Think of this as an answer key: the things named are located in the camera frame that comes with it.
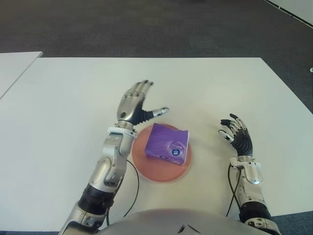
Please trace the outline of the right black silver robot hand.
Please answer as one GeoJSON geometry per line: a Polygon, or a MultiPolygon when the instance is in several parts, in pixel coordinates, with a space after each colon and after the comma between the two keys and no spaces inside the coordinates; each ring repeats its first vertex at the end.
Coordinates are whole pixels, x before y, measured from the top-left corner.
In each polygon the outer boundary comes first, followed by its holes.
{"type": "Polygon", "coordinates": [[[238,157],[252,157],[253,144],[246,125],[235,114],[230,114],[230,117],[232,120],[221,119],[221,125],[227,127],[231,131],[231,134],[225,130],[219,130],[218,133],[232,145],[238,157]]]}

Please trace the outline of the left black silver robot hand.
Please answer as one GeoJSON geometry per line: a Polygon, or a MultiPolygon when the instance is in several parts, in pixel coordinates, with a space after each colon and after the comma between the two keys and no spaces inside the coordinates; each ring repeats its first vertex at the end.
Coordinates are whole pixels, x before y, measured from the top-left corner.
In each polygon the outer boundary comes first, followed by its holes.
{"type": "Polygon", "coordinates": [[[161,107],[151,111],[143,109],[143,103],[148,90],[154,83],[144,80],[135,83],[122,96],[117,109],[117,127],[131,129],[133,126],[161,116],[169,111],[168,107],[161,107]]]}

